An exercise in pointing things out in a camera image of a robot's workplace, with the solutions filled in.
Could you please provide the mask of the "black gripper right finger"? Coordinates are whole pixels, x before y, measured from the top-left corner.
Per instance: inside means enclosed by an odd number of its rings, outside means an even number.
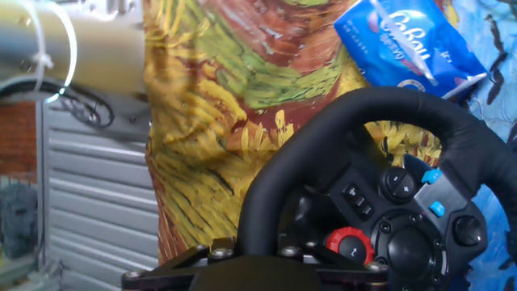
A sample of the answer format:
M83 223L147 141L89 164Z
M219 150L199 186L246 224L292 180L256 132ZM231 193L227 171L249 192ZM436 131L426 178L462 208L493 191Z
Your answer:
M364 266L314 241L279 240L277 256L310 267L323 283L324 290L389 290L388 269L384 265Z

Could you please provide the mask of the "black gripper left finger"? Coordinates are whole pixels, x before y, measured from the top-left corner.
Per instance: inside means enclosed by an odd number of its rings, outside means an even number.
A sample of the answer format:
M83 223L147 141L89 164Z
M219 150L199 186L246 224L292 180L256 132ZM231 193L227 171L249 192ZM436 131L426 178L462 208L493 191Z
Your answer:
M201 268L233 257L234 237L216 238L211 246L191 247L155 269L125 272L121 277L121 288L142 291L188 290Z

